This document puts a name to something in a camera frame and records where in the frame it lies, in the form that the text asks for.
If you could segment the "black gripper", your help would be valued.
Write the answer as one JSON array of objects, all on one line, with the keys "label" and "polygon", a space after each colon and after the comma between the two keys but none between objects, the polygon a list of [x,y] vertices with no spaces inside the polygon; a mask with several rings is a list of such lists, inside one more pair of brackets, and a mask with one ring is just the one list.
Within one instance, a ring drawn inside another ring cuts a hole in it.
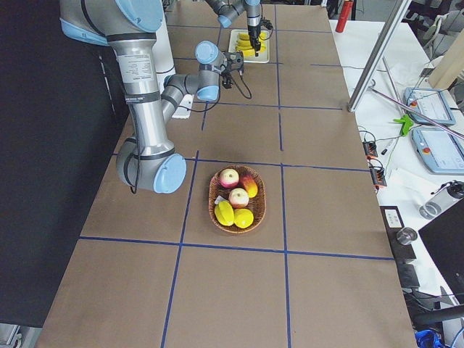
[{"label": "black gripper", "polygon": [[256,57],[259,56],[260,49],[261,49],[261,42],[259,40],[260,33],[261,33],[261,15],[255,15],[253,17],[248,16],[247,20],[247,30],[249,34],[249,43],[252,48],[254,48],[254,55]]},{"label": "black gripper", "polygon": [[228,73],[244,71],[244,55],[241,51],[225,53],[225,71]]}]

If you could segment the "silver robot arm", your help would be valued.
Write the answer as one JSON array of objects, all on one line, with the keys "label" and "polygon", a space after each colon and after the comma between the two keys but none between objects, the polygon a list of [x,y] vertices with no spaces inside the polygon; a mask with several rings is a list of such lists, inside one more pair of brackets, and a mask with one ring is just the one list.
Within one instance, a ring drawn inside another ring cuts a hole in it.
[{"label": "silver robot arm", "polygon": [[260,0],[238,0],[233,2],[206,0],[206,3],[217,15],[217,21],[223,28],[229,28],[243,12],[246,13],[249,41],[254,49],[254,55],[258,57],[261,49],[262,9]]},{"label": "silver robot arm", "polygon": [[167,137],[166,123],[187,94],[202,101],[217,100],[219,80],[242,68],[242,53],[221,52],[214,43],[202,41],[195,48],[199,72],[168,76],[160,86],[153,51],[164,19],[160,1],[61,1],[59,5],[66,36],[110,46],[115,52],[135,130],[117,155],[120,180],[132,191],[173,193],[186,176],[186,161]]}]

